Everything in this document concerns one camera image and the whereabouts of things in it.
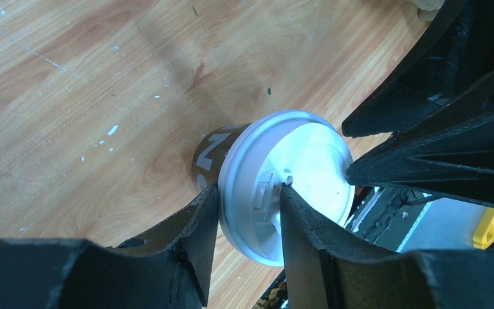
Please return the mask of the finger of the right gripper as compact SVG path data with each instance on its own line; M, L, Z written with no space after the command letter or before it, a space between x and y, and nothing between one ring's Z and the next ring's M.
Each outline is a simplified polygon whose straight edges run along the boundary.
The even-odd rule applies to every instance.
M343 122L348 137L404 131L494 70L494 1L445 1L425 33Z
M494 208L494 71L355 160L346 179Z

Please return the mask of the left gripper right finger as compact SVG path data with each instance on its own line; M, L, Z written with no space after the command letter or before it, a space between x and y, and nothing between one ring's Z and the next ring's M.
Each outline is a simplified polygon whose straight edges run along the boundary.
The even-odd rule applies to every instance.
M326 218L289 185L280 217L290 308L392 308L405 300L395 252Z

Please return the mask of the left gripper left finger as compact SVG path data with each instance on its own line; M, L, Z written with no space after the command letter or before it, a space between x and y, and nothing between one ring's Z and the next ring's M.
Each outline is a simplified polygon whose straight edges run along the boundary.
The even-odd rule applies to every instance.
M136 261L132 286L151 307L206 307L219 216L217 185L115 247Z

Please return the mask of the cardboard cup carrier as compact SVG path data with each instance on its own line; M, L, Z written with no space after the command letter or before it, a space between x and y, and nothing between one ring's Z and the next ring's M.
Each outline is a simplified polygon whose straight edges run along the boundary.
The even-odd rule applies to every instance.
M418 17L421 21L431 22L435 19L445 0L410 0L418 7Z

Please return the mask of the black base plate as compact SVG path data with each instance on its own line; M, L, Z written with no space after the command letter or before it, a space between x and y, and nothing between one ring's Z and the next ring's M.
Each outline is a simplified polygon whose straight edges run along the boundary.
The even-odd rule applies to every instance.
M357 187L346 229L377 246L399 252L428 197L422 192Z

